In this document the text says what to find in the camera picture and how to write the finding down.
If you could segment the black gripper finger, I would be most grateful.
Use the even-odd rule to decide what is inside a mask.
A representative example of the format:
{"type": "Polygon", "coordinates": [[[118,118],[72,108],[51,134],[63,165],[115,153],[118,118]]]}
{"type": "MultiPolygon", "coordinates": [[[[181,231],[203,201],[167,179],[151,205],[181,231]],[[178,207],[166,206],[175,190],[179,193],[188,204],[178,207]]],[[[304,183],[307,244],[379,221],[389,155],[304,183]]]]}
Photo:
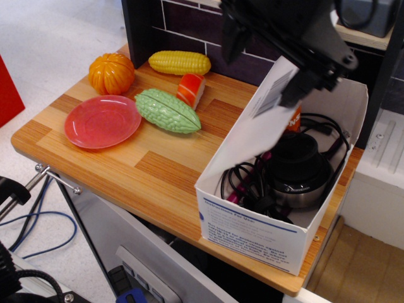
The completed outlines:
{"type": "Polygon", "coordinates": [[[234,62],[245,49],[251,31],[233,16],[224,14],[222,22],[222,57],[227,64],[234,62]]]}
{"type": "Polygon", "coordinates": [[[278,106],[295,107],[313,90],[333,87],[333,70],[321,66],[308,65],[300,67],[281,93],[278,106]]]}

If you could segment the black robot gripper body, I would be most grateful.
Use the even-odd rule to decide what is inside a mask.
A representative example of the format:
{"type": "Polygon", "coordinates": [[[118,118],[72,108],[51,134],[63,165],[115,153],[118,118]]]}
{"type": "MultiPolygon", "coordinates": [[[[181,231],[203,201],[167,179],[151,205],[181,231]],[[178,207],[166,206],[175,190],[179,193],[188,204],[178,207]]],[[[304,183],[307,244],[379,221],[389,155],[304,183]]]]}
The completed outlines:
{"type": "Polygon", "coordinates": [[[332,1],[221,1],[222,13],[233,16],[295,66],[333,70],[338,79],[359,62],[331,20],[332,1]]]}

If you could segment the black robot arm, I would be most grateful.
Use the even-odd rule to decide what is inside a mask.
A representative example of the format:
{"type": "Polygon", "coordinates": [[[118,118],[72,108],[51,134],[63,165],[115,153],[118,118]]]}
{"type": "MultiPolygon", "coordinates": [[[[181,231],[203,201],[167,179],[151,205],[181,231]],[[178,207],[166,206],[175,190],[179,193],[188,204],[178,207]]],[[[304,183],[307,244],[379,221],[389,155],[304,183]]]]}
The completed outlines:
{"type": "Polygon", "coordinates": [[[381,36],[391,28],[398,1],[222,1],[222,56],[230,64],[255,35],[298,67],[279,104],[294,107],[313,89],[331,91],[359,61],[335,29],[381,36]]]}

